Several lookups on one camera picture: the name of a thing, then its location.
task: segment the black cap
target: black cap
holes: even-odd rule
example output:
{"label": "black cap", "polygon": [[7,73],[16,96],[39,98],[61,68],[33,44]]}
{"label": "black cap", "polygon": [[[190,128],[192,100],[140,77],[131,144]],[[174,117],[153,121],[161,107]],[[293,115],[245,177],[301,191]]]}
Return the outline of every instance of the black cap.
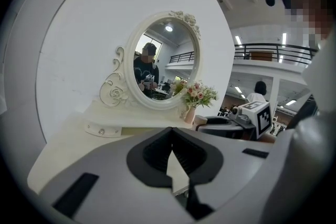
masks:
{"label": "black cap", "polygon": [[156,54],[156,46],[153,43],[146,43],[142,50],[148,50],[148,55],[154,56]]}

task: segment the black hair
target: black hair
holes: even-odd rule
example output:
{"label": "black hair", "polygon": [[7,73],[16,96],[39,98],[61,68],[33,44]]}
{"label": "black hair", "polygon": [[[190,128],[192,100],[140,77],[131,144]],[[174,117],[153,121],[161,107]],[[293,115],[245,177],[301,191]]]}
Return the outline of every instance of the black hair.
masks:
{"label": "black hair", "polygon": [[261,95],[265,95],[267,93],[266,91],[266,84],[263,81],[258,81],[256,83],[256,86],[254,88],[255,93],[260,93]]}
{"label": "black hair", "polygon": [[154,56],[156,54],[156,46],[153,43],[146,43],[142,50],[148,50],[148,55]]}

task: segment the ornate mirror frame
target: ornate mirror frame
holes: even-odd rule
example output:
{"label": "ornate mirror frame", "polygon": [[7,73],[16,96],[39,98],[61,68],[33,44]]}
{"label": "ornate mirror frame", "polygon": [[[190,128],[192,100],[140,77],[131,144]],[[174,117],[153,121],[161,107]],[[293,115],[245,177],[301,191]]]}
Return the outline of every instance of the ornate mirror frame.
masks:
{"label": "ornate mirror frame", "polygon": [[117,55],[119,57],[113,61],[116,69],[114,73],[109,75],[100,90],[100,99],[104,104],[117,106],[123,103],[128,106],[128,104],[137,105],[139,103],[152,110],[168,110],[181,104],[181,93],[167,100],[152,100],[145,96],[136,83],[133,70],[134,52],[140,37],[152,24],[167,19],[184,25],[190,32],[194,44],[195,59],[188,83],[199,79],[202,69],[202,44],[200,29],[196,25],[195,17],[185,14],[183,11],[157,13],[145,19],[133,31],[125,50],[123,47],[117,48]]}

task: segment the white curved panel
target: white curved panel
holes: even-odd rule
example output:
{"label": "white curved panel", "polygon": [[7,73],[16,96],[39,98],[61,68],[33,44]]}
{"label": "white curved panel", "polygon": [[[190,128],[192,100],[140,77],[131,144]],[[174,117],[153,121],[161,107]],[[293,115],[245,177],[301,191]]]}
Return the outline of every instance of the white curved panel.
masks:
{"label": "white curved panel", "polygon": [[[71,112],[84,111],[98,97],[115,49],[125,46],[148,16],[165,10],[197,18],[204,48],[201,78],[224,97],[234,45],[216,0],[66,0],[50,25],[38,68],[37,103],[47,140]],[[197,113],[217,114],[220,105]]]}
{"label": "white curved panel", "polygon": [[4,68],[7,111],[0,117],[0,146],[8,167],[23,186],[46,143],[36,107],[36,70],[45,34],[63,1],[26,0],[7,44]]}

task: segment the white shirt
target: white shirt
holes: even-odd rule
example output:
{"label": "white shirt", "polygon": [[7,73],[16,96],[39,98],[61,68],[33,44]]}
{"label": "white shirt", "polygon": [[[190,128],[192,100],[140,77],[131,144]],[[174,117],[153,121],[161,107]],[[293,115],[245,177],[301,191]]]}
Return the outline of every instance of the white shirt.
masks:
{"label": "white shirt", "polygon": [[250,103],[253,101],[266,102],[265,98],[260,93],[250,93],[246,98]]}

